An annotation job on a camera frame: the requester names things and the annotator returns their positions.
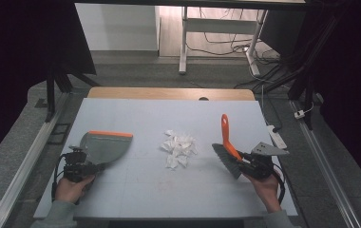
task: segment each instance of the sleeve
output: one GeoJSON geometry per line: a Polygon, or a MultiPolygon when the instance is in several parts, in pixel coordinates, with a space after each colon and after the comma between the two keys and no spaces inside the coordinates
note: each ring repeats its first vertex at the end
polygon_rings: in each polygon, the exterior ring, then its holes
{"type": "Polygon", "coordinates": [[[266,226],[268,228],[299,228],[300,226],[293,226],[287,216],[285,210],[271,213],[264,217],[266,226]]]}
{"type": "Polygon", "coordinates": [[[55,200],[44,220],[32,223],[31,228],[71,228],[76,227],[73,220],[76,205],[71,202],[55,200]]]}

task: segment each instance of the black curtain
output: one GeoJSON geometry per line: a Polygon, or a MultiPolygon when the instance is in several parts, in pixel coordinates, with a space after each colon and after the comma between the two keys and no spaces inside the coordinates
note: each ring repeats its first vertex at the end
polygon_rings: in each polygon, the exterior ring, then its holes
{"type": "Polygon", "coordinates": [[[0,0],[0,142],[26,105],[29,88],[61,63],[95,74],[74,3],[0,0]]]}
{"type": "Polygon", "coordinates": [[[361,167],[361,1],[352,2],[320,56],[321,113],[361,167]]]}

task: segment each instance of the human hand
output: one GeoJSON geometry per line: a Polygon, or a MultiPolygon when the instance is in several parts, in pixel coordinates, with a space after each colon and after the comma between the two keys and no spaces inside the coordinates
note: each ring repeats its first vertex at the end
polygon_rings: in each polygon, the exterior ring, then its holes
{"type": "Polygon", "coordinates": [[[275,176],[270,175],[270,177],[263,180],[254,179],[246,174],[243,174],[243,176],[248,178],[254,185],[255,191],[266,206],[268,213],[281,211],[277,198],[278,180],[275,176]]]}
{"type": "Polygon", "coordinates": [[[94,180],[95,176],[90,175],[80,182],[72,182],[66,178],[61,178],[57,184],[55,199],[75,203],[84,195],[84,187],[94,180]]]}

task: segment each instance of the power outlet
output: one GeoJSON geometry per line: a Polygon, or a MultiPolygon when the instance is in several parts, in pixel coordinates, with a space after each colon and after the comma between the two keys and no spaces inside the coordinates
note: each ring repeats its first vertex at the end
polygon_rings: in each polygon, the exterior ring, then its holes
{"type": "Polygon", "coordinates": [[[294,116],[296,119],[301,119],[302,117],[305,116],[305,112],[303,110],[297,111],[294,113],[294,116]]]}
{"type": "Polygon", "coordinates": [[[282,140],[278,132],[273,132],[273,129],[275,129],[275,127],[273,125],[268,125],[267,129],[269,130],[270,137],[272,138],[272,141],[275,144],[275,146],[278,147],[279,149],[286,149],[287,144],[282,140]]]}

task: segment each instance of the wooden board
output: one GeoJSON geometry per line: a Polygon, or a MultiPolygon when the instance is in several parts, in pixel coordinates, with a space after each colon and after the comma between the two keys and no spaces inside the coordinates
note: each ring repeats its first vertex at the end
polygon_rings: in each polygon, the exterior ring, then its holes
{"type": "Polygon", "coordinates": [[[157,99],[209,101],[254,101],[249,89],[163,88],[163,87],[93,87],[88,98],[157,99]]]}

